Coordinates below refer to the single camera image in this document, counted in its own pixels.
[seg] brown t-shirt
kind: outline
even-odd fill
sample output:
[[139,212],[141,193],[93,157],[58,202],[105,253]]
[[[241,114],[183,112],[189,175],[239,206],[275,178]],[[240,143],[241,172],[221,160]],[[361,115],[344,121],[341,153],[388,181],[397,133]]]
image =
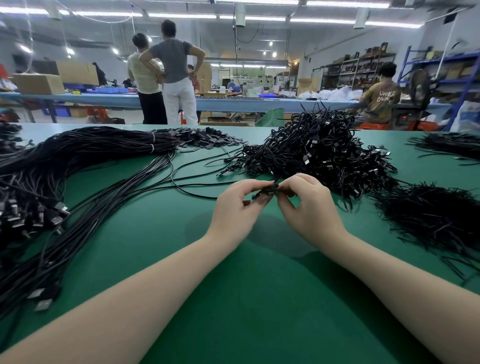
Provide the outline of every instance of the brown t-shirt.
[[400,102],[400,87],[393,81],[374,84],[363,95],[368,104],[364,116],[371,122],[388,122],[392,117],[392,105]]

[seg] blue workbench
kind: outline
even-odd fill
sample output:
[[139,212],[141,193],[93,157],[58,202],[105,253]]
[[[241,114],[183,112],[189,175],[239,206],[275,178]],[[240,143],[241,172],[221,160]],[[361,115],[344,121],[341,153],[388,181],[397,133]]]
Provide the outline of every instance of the blue workbench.
[[[0,98],[11,101],[22,102],[24,99],[44,100],[48,103],[53,101],[71,102],[75,104],[96,105],[104,107],[117,107],[128,109],[140,109],[140,100],[136,94],[62,94],[62,95],[23,95],[17,92],[2,93]],[[359,107],[358,101],[322,101],[326,108],[342,110]],[[309,101],[301,99],[287,98],[258,98],[242,99],[240,97],[231,97],[227,99],[220,98],[198,98],[197,110],[202,111],[220,111],[220,112],[267,112],[274,108],[283,108],[285,113],[303,112],[313,108],[322,107],[319,101]],[[398,104],[397,108],[410,108],[411,104]],[[430,104],[427,111],[434,115],[443,116],[448,109],[449,104]]]

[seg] white pants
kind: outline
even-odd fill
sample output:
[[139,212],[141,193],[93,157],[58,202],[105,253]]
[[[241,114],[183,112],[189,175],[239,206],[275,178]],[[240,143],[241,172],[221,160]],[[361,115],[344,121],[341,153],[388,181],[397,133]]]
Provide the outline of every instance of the white pants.
[[172,84],[163,84],[163,102],[169,125],[178,125],[179,107],[188,125],[198,125],[197,101],[189,77]]

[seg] orange stool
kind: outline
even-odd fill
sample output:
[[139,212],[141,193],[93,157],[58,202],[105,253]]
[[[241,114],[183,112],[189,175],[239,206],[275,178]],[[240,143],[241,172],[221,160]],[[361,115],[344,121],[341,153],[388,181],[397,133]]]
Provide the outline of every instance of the orange stool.
[[[410,132],[413,131],[413,128],[415,127],[416,122],[417,121],[412,121],[408,126],[407,130]],[[438,124],[432,121],[420,121],[420,123],[417,126],[417,130],[422,130],[424,132],[434,132],[437,129],[438,129]]]
[[359,129],[388,130],[388,124],[372,124],[369,122],[363,122],[362,124],[360,124]]

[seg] green workbench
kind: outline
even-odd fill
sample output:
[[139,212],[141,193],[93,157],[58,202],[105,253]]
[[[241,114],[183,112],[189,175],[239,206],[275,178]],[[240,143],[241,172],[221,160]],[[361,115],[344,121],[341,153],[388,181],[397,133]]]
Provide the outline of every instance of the green workbench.
[[[39,142],[80,125],[23,124],[22,136]],[[150,130],[152,125],[125,129]],[[218,127],[259,144],[270,128]],[[361,131],[368,145],[384,145],[407,182],[437,182],[442,187],[479,186],[480,166],[462,167],[451,156],[423,154],[405,145],[413,132]],[[177,153],[175,166],[221,154],[219,148]],[[123,160],[71,177],[66,204],[131,176],[152,157]],[[181,169],[177,177],[202,173],[204,162]],[[247,176],[197,179],[237,180]],[[218,196],[225,186],[193,187]],[[63,292],[49,310],[29,303],[11,344],[128,276],[199,239],[207,230],[214,200],[177,190],[141,195],[103,224],[76,256],[63,280]],[[353,213],[338,211],[349,232],[370,244],[450,282],[460,279],[432,253],[397,239],[368,196]],[[480,278],[466,287],[480,293]],[[0,323],[5,332],[11,317]],[[274,199],[249,237],[214,269],[178,311],[142,363],[431,363],[436,359],[390,314],[356,277],[312,249],[284,221]]]

